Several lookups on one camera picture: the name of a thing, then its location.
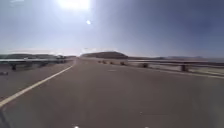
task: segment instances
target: sky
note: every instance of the sky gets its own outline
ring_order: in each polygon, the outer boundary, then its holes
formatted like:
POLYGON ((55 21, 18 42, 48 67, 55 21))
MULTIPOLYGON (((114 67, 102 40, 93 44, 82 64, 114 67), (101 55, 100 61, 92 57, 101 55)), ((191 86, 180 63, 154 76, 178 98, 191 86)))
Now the sky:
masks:
POLYGON ((0 0, 0 54, 224 57, 222 0, 74 1, 0 0))

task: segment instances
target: metal guardrail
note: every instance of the metal guardrail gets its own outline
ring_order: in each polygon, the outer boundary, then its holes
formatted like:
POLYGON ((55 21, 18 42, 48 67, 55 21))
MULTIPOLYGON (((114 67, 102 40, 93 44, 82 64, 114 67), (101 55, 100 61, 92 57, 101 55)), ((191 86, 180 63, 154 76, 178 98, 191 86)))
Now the metal guardrail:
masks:
POLYGON ((17 69, 17 65, 26 65, 27 67, 32 64, 39 64, 40 66, 47 65, 49 63, 65 63, 67 59, 0 59, 0 64, 8 64, 12 70, 17 69))
POLYGON ((115 59, 99 59, 95 58, 100 63, 120 65, 138 64, 140 67, 147 68, 150 65, 167 65, 167 66, 180 66, 180 71, 189 72, 190 67, 208 67, 208 68, 222 68, 224 63, 219 62, 206 62, 206 61, 178 61, 178 60, 115 60, 115 59))

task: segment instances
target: highway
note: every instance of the highway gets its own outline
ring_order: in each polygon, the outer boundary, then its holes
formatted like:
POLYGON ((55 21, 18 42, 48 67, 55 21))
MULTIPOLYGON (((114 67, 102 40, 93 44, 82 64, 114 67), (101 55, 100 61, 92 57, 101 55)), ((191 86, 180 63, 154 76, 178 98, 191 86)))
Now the highway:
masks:
POLYGON ((224 78, 85 60, 0 77, 2 101, 71 65, 5 105, 11 128, 224 127, 224 78))

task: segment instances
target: sun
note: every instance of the sun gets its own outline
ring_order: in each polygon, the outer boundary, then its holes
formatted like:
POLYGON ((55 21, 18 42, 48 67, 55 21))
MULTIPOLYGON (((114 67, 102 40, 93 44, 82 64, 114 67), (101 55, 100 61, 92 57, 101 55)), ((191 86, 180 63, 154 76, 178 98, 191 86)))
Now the sun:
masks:
POLYGON ((89 0, 58 0, 58 4, 64 9, 88 10, 89 0))

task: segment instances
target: mountain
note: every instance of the mountain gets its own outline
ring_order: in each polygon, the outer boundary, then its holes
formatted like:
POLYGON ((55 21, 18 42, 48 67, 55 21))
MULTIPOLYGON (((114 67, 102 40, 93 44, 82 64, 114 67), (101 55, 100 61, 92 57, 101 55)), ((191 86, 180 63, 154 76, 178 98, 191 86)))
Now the mountain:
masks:
POLYGON ((105 59, 128 59, 128 56, 126 56, 123 53, 119 52, 97 52, 97 53, 87 53, 81 55, 81 57, 95 57, 95 58, 105 58, 105 59))

